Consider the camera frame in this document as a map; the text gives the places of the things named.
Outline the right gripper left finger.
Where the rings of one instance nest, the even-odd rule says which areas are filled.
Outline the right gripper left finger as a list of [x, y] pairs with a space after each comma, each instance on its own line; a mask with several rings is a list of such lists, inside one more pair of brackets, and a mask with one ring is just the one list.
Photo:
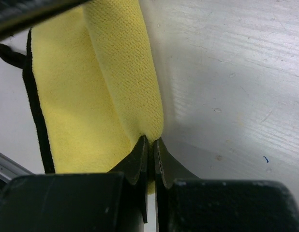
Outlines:
[[111, 172], [124, 175], [119, 203], [119, 224], [148, 222], [149, 142], [141, 136], [132, 151]]

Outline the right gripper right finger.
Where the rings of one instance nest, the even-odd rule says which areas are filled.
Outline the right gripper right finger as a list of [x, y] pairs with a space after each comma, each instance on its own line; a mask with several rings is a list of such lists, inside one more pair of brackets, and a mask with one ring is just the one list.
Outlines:
[[153, 143], [155, 204], [156, 204], [156, 231], [168, 231], [169, 219], [169, 190], [175, 179], [198, 179], [185, 168], [167, 150], [162, 138]]

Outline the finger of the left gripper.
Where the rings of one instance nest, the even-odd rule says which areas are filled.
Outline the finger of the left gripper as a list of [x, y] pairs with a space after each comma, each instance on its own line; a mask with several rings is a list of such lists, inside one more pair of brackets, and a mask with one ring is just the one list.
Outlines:
[[0, 41], [86, 0], [0, 0]]

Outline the yellow and black towel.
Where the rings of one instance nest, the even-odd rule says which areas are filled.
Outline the yellow and black towel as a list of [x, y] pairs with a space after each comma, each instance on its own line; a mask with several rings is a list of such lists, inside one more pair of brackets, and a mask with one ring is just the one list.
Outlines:
[[163, 132], [150, 41], [136, 0], [92, 0], [28, 32], [19, 67], [46, 174], [108, 172]]

